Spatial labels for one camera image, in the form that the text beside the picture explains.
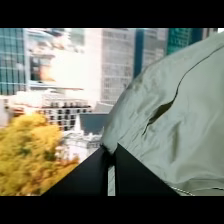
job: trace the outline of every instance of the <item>autumn foliage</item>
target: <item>autumn foliage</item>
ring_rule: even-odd
[[[0,130],[0,195],[40,195],[78,165],[55,158],[61,132],[40,114],[22,115]]]

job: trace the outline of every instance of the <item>fabric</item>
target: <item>fabric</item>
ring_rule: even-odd
[[[223,60],[221,33],[149,66],[111,110],[102,144],[121,144],[171,187],[222,192]]]

